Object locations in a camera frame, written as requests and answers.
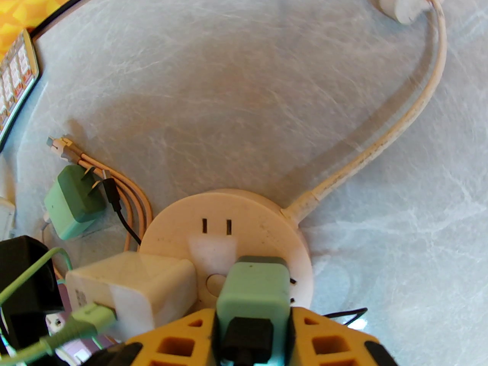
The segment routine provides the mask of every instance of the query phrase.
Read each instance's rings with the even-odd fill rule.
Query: white marble surface
[[[287,205],[411,103],[432,62],[428,20],[374,0],[90,0],[37,42],[43,75],[0,156],[20,234],[72,135],[155,212],[214,188]],[[313,308],[368,306],[400,366],[488,363],[488,0],[446,0],[448,63],[419,120],[330,195],[303,231]],[[110,213],[66,246],[75,265],[122,249]]]

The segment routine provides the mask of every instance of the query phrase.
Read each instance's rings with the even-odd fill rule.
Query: white round power strip
[[[303,235],[277,204],[248,191],[215,190],[171,204],[148,227],[140,251],[193,262],[197,309],[215,307],[222,276],[246,255],[284,258],[294,279],[293,305],[308,308],[312,302],[312,263]]]

